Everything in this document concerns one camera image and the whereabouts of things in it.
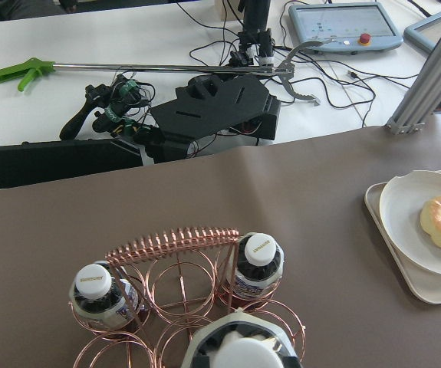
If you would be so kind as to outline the tea bottle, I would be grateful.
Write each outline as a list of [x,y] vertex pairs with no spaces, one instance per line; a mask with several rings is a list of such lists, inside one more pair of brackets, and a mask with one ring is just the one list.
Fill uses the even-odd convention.
[[238,257],[228,259],[219,299],[236,309],[260,308],[271,298],[282,275],[284,251],[268,234],[249,232],[237,241]]
[[302,364],[280,326],[238,309],[193,334],[182,366],[285,368]]
[[82,267],[69,290],[75,313],[96,330],[120,330],[133,319],[127,305],[140,306],[137,290],[124,278],[115,278],[104,261]]

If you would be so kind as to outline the cream rabbit serving tray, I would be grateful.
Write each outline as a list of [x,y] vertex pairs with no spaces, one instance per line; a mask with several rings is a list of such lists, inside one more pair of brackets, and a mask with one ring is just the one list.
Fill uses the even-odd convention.
[[397,263],[410,290],[422,301],[430,304],[441,304],[441,274],[437,274],[420,267],[406,257],[393,245],[385,231],[380,218],[380,196],[388,182],[370,186],[364,196],[369,213],[376,223],[387,247]]

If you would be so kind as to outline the black 3D printed device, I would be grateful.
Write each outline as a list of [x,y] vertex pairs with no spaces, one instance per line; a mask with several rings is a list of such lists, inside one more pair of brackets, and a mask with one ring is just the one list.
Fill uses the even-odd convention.
[[157,126],[134,137],[157,163],[185,159],[191,144],[221,130],[255,138],[275,138],[281,102],[254,76],[223,81],[194,77],[176,89],[176,99],[150,109]]

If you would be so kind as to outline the white round plate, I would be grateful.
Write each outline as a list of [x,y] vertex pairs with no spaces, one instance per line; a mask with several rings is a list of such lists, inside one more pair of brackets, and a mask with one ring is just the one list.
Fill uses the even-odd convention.
[[417,170],[392,178],[380,196],[380,218],[393,245],[416,265],[441,274],[441,248],[420,224],[426,201],[441,196],[441,173]]

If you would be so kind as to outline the blue teach pendant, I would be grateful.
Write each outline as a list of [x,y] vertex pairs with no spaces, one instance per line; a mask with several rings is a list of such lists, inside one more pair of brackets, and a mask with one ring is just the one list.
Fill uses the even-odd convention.
[[316,53],[389,51],[403,43],[379,2],[292,5],[288,13],[300,44]]

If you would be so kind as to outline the green handled reacher grabber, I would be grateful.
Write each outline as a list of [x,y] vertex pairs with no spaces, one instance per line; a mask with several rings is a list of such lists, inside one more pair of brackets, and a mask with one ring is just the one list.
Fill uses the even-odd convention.
[[0,83],[19,79],[18,90],[23,91],[34,79],[54,71],[120,71],[120,72],[153,72],[153,73],[187,73],[187,74],[220,74],[227,76],[252,75],[256,77],[278,77],[285,90],[298,100],[319,105],[314,95],[295,92],[290,79],[294,77],[295,66],[292,58],[301,50],[309,47],[331,43],[332,39],[323,41],[306,41],[293,48],[278,66],[190,66],[190,65],[150,65],[150,64],[59,64],[53,61],[42,61],[36,57],[27,61],[0,69]]

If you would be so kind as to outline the aluminium frame post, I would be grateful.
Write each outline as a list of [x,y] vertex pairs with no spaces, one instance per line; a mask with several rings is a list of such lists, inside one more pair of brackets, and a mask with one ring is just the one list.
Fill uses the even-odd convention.
[[387,121],[393,134],[417,131],[441,100],[441,38],[418,77]]

